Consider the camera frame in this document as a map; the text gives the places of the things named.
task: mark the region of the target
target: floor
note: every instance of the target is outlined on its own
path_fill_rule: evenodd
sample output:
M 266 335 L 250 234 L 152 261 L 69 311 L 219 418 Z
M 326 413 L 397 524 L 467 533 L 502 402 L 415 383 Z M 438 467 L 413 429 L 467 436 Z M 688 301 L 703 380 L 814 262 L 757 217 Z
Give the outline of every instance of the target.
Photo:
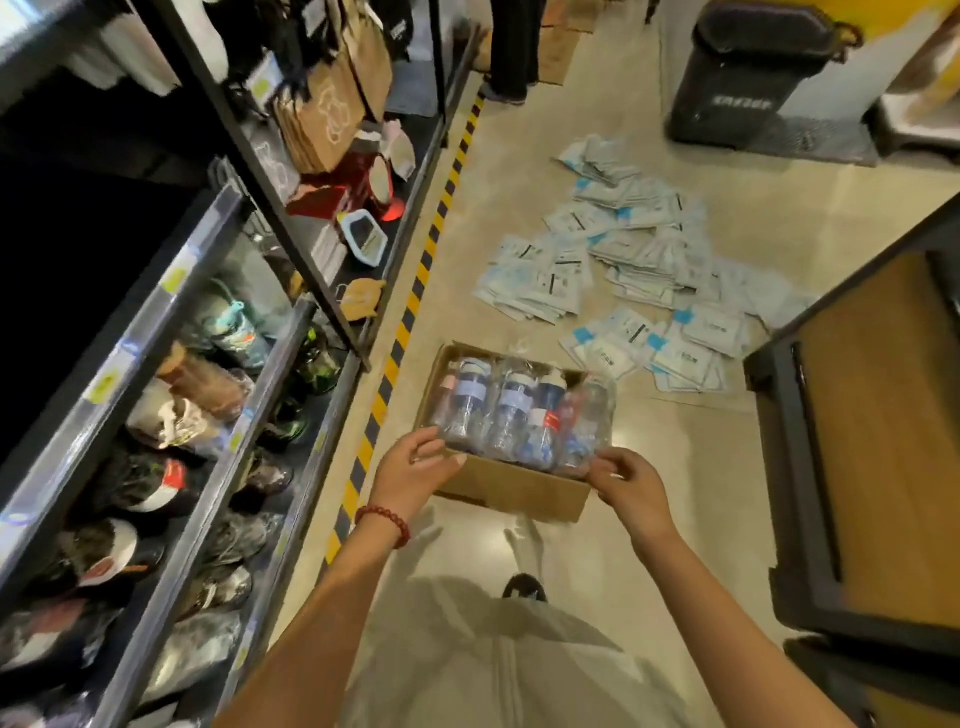
M 563 87 L 536 87 L 520 109 L 485 105 L 371 473 L 382 453 L 411 427 L 442 343 L 458 338 L 497 351 L 519 343 L 531 358 L 569 365 L 558 338 L 614 308 L 599 268 L 581 317 L 555 328 L 543 322 L 517 324 L 469 294 L 505 233 L 541 232 L 541 216 L 568 197 L 573 178 L 551 157 L 573 139 L 587 133 L 629 138 L 646 169 L 704 196 L 718 254 L 777 268 L 815 293 L 828 291 L 960 192 L 960 176 L 934 157 L 898 156 L 865 169 L 666 143 L 659 43 L 655 29 L 644 29 L 643 11 L 644 4 L 631 0 L 610 4 L 597 33 L 581 40 Z M 479 85 L 474 75 L 454 121 L 451 147 L 463 133 Z M 360 382 L 275 637 L 310 593 L 324 561 L 451 163 L 448 150 L 384 314 L 373 371 Z M 636 307 L 655 320 L 663 318 L 656 309 Z M 742 370 L 735 367 L 732 374 L 734 391 L 723 395 L 665 395 L 647 373 L 626 377 L 620 382 L 613 441 L 641 452 L 660 470 L 684 536 L 760 627 L 781 641 L 789 633 L 774 618 L 767 586 L 775 554 L 756 411 Z M 430 525 L 420 546 L 400 552 L 381 583 L 365 639 L 367 657 L 384 636 L 427 619 L 415 589 L 424 580 L 455 581 L 464 595 L 483 599 L 499 596 L 517 571 L 505 533 L 516 526 L 514 517 L 434 498 L 424 518 Z M 538 528 L 544 542 L 542 580 L 551 603 L 627 654 L 655 665 L 685 701 L 692 725 L 719 726 L 683 641 L 612 511 L 591 497 L 579 523 Z

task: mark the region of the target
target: yellow label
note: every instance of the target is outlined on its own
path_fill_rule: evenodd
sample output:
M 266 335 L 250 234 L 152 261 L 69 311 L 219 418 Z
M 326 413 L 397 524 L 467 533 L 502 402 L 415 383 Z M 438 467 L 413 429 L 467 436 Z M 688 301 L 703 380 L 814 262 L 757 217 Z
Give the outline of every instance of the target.
M 104 372 L 97 382 L 90 389 L 89 394 L 86 398 L 92 401 L 94 404 L 103 404 L 107 401 L 107 398 L 110 396 L 110 392 L 113 391 L 113 388 L 116 387 L 117 382 L 120 380 L 120 372 L 117 371 L 116 367 L 111 367 L 108 371 Z
M 270 93 L 270 82 L 262 77 L 257 79 L 253 82 L 250 93 L 252 93 L 255 98 L 262 99 L 264 96 Z
M 174 268 L 160 283 L 160 287 L 171 296 L 174 296 L 183 286 L 184 279 L 186 279 L 186 269 Z

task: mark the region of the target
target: red beaded bracelet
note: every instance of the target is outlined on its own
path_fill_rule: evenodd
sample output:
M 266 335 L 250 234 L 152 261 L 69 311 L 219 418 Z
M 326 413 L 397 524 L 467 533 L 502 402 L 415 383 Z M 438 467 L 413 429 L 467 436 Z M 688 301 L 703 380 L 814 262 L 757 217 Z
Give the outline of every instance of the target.
M 407 542 L 410 541 L 410 526 L 407 525 L 407 521 L 402 519 L 388 508 L 381 508 L 378 505 L 365 505 L 362 508 L 357 508 L 357 515 L 353 522 L 359 523 L 360 519 L 362 519 L 368 513 L 375 513 L 377 516 L 383 516 L 385 519 L 390 519 L 394 522 L 394 525 L 400 529 L 400 538 L 396 542 L 394 548 L 403 548 L 407 545 Z

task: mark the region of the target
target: yellow and black hazard tape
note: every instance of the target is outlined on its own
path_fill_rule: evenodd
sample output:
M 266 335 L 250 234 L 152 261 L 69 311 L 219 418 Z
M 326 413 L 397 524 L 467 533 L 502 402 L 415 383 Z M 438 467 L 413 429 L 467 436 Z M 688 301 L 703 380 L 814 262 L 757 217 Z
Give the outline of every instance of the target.
M 363 440 L 360 441 L 360 449 L 357 451 L 356 460 L 353 462 L 353 470 L 350 471 L 347 487 L 344 489 L 344 499 L 337 514 L 337 521 L 333 526 L 333 533 L 330 534 L 330 540 L 326 546 L 326 559 L 324 569 L 321 570 L 321 576 L 323 576 L 325 567 L 333 562 L 340 551 L 340 547 L 347 539 L 357 508 L 360 507 L 360 492 L 363 490 L 364 480 L 366 480 L 367 471 L 370 469 L 373 449 L 376 447 L 376 440 L 380 435 L 380 427 L 387 419 L 387 408 L 390 406 L 390 397 L 394 393 L 394 387 L 396 387 L 400 364 L 403 363 L 403 355 L 410 343 L 410 334 L 413 333 L 414 324 L 417 322 L 420 301 L 423 300 L 423 292 L 430 280 L 430 269 L 433 268 L 433 261 L 437 255 L 440 233 L 444 231 L 444 220 L 453 204 L 453 193 L 457 191 L 457 185 L 460 183 L 460 173 L 464 169 L 464 164 L 467 163 L 467 151 L 473 141 L 473 133 L 476 131 L 477 119 L 480 116 L 481 109 L 483 109 L 483 103 L 482 96 L 477 96 L 476 101 L 473 102 L 473 108 L 467 118 L 467 129 L 464 131 L 464 136 L 460 140 L 460 147 L 453 159 L 453 166 L 450 168 L 444 193 L 440 196 L 437 214 L 434 215 L 433 225 L 430 226 L 430 232 L 427 234 L 426 243 L 423 246 L 423 255 L 420 257 L 420 265 L 417 266 L 417 277 L 414 279 L 413 290 L 407 297 L 407 308 L 403 312 L 400 325 L 396 328 L 394 346 L 390 351 L 390 357 L 387 359 L 387 365 L 384 367 L 380 387 L 373 396 L 370 419 L 367 420 L 367 428 L 364 430 Z

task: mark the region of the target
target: paper bag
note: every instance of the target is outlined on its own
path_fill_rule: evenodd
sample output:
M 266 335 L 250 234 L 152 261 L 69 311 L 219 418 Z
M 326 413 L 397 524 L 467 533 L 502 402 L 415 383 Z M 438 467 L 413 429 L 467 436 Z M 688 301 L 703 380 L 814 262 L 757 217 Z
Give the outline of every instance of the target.
M 366 11 L 366 4 L 342 0 L 344 7 L 344 41 L 347 45 L 353 72 L 363 94 L 370 115 L 383 121 L 387 95 L 394 80 L 383 32 Z
M 353 79 L 348 55 L 318 63 L 307 80 L 310 100 L 296 104 L 297 120 L 306 137 L 310 169 L 304 174 L 332 172 L 347 153 L 360 122 L 364 103 Z

